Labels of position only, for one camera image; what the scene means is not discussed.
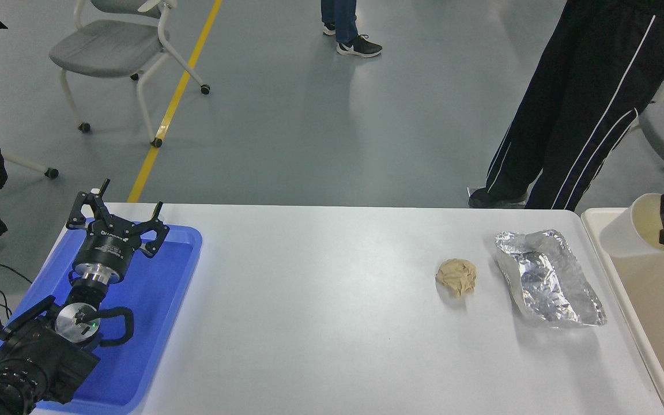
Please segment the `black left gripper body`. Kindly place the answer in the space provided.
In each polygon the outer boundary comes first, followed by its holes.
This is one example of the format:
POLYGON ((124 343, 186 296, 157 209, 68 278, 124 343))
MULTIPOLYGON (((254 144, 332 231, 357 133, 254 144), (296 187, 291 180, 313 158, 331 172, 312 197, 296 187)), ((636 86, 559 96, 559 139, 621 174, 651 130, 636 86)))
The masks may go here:
POLYGON ((86 237, 76 258, 72 270, 80 276, 98 266, 110 270, 110 277, 124 277, 136 250, 142 244, 138 235, 126 235, 124 229, 109 228, 102 221, 92 221, 85 228, 86 237))

